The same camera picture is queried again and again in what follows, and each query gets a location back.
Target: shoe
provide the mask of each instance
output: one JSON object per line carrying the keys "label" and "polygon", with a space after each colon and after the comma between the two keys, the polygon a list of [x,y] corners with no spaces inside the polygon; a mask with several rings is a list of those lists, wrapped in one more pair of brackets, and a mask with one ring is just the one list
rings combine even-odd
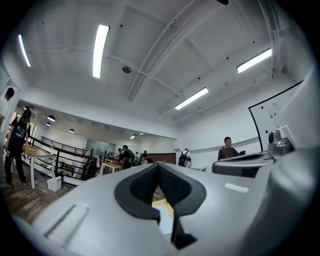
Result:
{"label": "shoe", "polygon": [[6,183],[7,183],[7,185],[8,185],[10,188],[13,188],[13,187],[14,187],[14,185],[12,185],[12,182],[7,181]]}

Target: wooden floor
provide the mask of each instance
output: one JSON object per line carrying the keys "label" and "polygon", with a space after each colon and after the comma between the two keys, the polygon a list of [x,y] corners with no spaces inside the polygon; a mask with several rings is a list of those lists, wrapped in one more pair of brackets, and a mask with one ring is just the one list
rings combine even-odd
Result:
{"label": "wooden floor", "polygon": [[[48,176],[34,171],[35,189],[31,188],[30,167],[23,165],[24,175],[28,181],[28,186],[20,183],[16,167],[12,173],[13,187],[6,184],[6,174],[4,169],[4,156],[0,155],[0,194],[6,202],[8,210],[11,214],[21,217],[28,223],[39,215],[49,204],[62,197],[64,194],[75,188],[74,186],[63,184],[62,188],[57,192],[48,189]],[[165,196],[158,187],[153,195],[153,201],[164,199]]]}

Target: white basket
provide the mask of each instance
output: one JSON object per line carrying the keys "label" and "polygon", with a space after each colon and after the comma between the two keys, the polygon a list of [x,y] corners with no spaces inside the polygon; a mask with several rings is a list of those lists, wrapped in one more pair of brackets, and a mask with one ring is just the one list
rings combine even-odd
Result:
{"label": "white basket", "polygon": [[48,189],[56,192],[61,189],[61,177],[51,178],[46,181],[48,183]]}

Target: man in gray shirt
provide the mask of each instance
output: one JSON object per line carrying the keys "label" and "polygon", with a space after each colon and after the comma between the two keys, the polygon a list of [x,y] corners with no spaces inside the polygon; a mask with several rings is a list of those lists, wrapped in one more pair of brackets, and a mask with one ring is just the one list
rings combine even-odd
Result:
{"label": "man in gray shirt", "polygon": [[225,137],[224,147],[220,148],[219,150],[218,161],[220,159],[234,158],[238,156],[240,156],[240,154],[233,147],[231,147],[231,138]]}

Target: railing post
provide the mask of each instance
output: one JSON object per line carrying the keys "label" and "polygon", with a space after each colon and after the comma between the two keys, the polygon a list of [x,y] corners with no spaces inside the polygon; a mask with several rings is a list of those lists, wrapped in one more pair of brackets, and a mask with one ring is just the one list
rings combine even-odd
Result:
{"label": "railing post", "polygon": [[56,177],[57,177],[57,174],[58,174],[59,153],[60,153],[60,151],[58,150],[57,153],[56,153],[55,171],[54,171]]}

